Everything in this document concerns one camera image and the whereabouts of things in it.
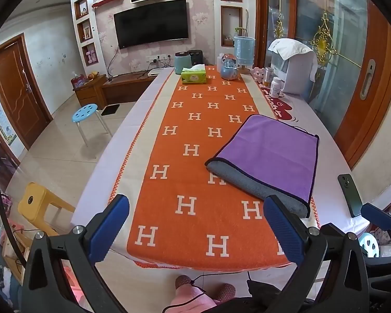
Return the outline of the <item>purple grey towel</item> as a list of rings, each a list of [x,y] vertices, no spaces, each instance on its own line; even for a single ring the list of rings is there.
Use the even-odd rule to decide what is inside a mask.
[[[289,212],[308,218],[318,152],[318,135],[265,115],[251,115],[205,166],[260,200],[277,196]]]

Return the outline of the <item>dark green smartphone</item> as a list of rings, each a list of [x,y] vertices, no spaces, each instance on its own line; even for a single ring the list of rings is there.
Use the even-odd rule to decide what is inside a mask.
[[[338,176],[338,182],[345,197],[350,215],[353,218],[358,217],[361,215],[362,200],[352,176],[350,174],[340,174]]]

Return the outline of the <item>yellow plastic stool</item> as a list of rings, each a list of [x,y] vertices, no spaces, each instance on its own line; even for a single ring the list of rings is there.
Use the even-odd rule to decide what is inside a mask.
[[[48,236],[56,236],[58,233],[45,221],[47,208],[52,205],[57,209],[65,209],[74,213],[75,207],[62,200],[49,189],[35,182],[30,182],[25,188],[25,193],[20,200],[17,210],[29,223]]]

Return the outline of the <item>orange H-pattern table runner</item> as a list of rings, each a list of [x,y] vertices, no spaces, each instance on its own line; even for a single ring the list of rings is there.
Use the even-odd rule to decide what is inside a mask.
[[[205,166],[249,116],[276,118],[250,76],[226,81],[214,66],[206,73],[201,84],[170,75],[138,129],[113,186],[131,206],[116,246],[148,268],[285,266],[263,200]]]

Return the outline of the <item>white pill bottle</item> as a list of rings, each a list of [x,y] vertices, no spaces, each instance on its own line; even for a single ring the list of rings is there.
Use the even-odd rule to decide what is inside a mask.
[[[274,77],[272,82],[270,83],[270,97],[271,98],[279,98],[280,91],[282,89],[282,80],[278,77]]]

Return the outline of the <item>blue round plastic stool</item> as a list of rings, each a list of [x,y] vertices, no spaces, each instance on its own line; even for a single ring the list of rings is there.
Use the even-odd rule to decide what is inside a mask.
[[[84,144],[88,146],[88,140],[86,138],[86,135],[84,134],[84,131],[81,128],[81,123],[84,122],[85,120],[89,119],[90,117],[95,116],[100,124],[103,126],[104,130],[110,137],[113,136],[111,133],[110,128],[106,124],[106,122],[103,120],[100,112],[98,111],[98,106],[97,104],[88,104],[85,106],[82,106],[79,110],[77,110],[73,115],[72,115],[72,122],[76,125],[82,140],[84,141]]]

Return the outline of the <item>white cloth-covered appliance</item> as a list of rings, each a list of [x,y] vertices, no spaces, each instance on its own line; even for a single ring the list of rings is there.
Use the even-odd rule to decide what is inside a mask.
[[[316,80],[316,53],[300,41],[278,38],[268,47],[273,73],[283,81],[283,93],[305,95]]]

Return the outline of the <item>pink toy figure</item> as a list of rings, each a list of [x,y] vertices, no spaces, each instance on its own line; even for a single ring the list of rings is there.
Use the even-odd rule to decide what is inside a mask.
[[[263,83],[264,76],[265,76],[265,69],[264,68],[253,67],[252,69],[250,69],[250,74],[256,83],[259,83],[259,84]]]

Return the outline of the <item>wooden TV cabinet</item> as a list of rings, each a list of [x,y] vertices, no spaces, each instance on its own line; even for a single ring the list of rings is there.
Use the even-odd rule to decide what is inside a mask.
[[[112,78],[98,75],[73,91],[81,106],[96,104],[99,110],[108,105],[136,102],[155,80],[141,71]]]

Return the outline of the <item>blue ceramic teapot mug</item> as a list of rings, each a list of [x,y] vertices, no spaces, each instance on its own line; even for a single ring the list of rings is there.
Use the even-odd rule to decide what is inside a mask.
[[[232,54],[224,54],[220,60],[220,76],[227,81],[233,81],[238,75],[238,60]]]

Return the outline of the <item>light blue cylindrical canister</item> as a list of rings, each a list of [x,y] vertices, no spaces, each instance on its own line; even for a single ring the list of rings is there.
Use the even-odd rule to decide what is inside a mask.
[[[234,37],[234,55],[241,67],[251,68],[254,62],[256,40],[246,36]]]

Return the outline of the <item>brown wooden door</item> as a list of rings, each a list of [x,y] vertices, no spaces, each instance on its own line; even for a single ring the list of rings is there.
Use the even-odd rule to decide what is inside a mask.
[[[29,150],[52,116],[34,76],[22,33],[0,45],[0,101],[17,136]]]

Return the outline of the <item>green tissue box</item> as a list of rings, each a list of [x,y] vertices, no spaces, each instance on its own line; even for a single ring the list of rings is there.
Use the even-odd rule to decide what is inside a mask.
[[[207,82],[207,73],[204,64],[197,64],[191,68],[183,68],[181,71],[183,84],[201,84]]]

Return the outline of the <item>black small speaker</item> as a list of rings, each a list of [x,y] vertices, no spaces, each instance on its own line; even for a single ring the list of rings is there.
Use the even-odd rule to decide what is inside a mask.
[[[189,50],[188,51],[191,57],[191,64],[193,66],[197,64],[204,64],[203,51],[202,50]]]

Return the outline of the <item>teal electric kettle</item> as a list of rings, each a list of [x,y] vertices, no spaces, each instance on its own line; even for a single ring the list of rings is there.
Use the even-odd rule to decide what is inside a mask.
[[[183,69],[192,67],[191,55],[188,51],[176,52],[174,55],[174,71],[180,75]]]

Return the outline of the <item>black wall television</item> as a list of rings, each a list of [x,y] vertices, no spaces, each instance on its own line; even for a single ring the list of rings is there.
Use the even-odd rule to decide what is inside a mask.
[[[132,46],[189,38],[186,0],[135,7],[113,15],[118,46]]]

